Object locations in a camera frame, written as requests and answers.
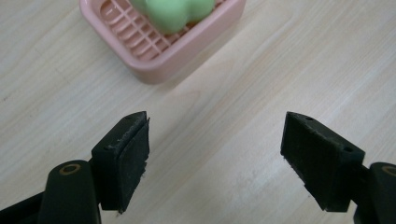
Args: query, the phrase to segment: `black rubber pad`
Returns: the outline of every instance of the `black rubber pad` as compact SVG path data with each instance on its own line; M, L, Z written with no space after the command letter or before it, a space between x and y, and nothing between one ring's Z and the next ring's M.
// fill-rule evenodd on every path
M102 209L124 212L149 157L146 112L129 115L92 150L92 167Z
M321 209L347 211L350 179L361 168L364 151L320 122L288 112L281 154Z

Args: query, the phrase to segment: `screw hole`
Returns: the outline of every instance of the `screw hole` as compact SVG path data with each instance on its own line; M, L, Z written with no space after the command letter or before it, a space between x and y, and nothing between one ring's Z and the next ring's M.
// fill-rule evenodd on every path
M73 164L68 164L59 171L59 174L61 175L72 175L75 172L77 172L81 166L79 164L73 163Z
M353 149L350 148L350 147L345 147L345 148L344 148L344 151L346 151L346 152L353 152Z

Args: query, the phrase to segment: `green soap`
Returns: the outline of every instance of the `green soap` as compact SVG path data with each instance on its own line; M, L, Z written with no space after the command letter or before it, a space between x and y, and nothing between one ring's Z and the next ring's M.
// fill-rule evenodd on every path
M215 0L130 0L132 6L147 15L151 24L163 34L179 32L189 22L210 14Z

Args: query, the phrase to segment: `soap dish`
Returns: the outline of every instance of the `soap dish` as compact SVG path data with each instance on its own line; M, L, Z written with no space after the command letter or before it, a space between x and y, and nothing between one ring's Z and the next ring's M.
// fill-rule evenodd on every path
M216 0L212 13L177 34L162 35L128 0L80 0L83 16L140 80L171 77L241 17L246 0Z

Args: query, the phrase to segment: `light wooden surface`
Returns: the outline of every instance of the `light wooden surface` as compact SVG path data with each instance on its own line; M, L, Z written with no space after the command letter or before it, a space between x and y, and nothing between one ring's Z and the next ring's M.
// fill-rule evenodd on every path
M280 156L284 118L318 119L396 163L396 1L248 0L204 64L139 82L78 1L0 2L0 209L147 110L151 153L126 213L104 223L353 223L322 212Z

